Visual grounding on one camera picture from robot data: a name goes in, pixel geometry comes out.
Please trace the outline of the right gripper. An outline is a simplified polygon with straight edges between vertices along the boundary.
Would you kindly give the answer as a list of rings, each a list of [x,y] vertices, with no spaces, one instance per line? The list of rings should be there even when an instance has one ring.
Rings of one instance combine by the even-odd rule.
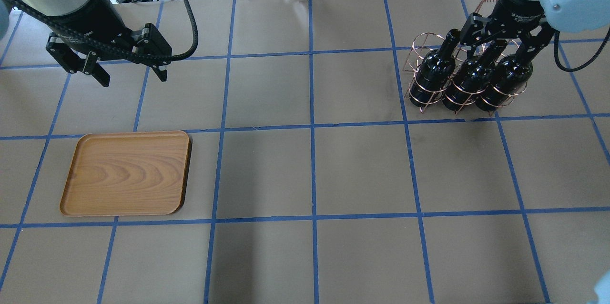
[[[532,75],[532,60],[556,37],[538,0],[496,0],[490,15],[479,11],[484,0],[470,13],[459,33],[460,48],[471,59],[477,47],[496,40],[519,39],[520,69]]]

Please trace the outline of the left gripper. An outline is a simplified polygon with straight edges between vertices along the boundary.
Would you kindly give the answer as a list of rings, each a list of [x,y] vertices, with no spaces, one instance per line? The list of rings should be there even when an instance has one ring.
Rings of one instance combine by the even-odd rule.
[[[154,24],[140,30],[128,28],[110,0],[87,0],[66,14],[49,16],[56,25],[46,44],[52,58],[68,72],[83,72],[109,87],[111,77],[100,61],[124,59],[111,48],[138,56],[169,57],[172,48]],[[166,82],[166,64],[151,66],[161,82]]]

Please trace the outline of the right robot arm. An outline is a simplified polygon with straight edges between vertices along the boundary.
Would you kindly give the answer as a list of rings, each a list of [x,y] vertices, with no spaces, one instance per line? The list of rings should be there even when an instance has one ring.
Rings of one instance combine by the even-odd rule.
[[[559,37],[565,33],[579,33],[609,25],[610,0],[496,0],[488,17],[477,10],[467,18],[460,31],[460,45],[467,57],[474,56],[480,45],[496,40],[519,39],[526,56],[533,56],[553,42],[556,65],[565,72],[588,67],[608,43],[605,36],[593,56],[579,67],[567,67],[559,61]]]

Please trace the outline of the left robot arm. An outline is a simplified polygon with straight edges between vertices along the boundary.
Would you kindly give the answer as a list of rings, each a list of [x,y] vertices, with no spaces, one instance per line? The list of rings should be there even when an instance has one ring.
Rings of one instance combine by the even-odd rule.
[[[138,56],[165,57],[172,48],[154,24],[141,30],[129,29],[110,0],[21,0],[51,22],[82,33],[85,37],[111,45]],[[100,65],[101,61],[121,57],[100,46],[81,41],[57,27],[47,39],[47,52],[63,69],[70,73],[83,72],[94,77],[102,86],[111,77]]]

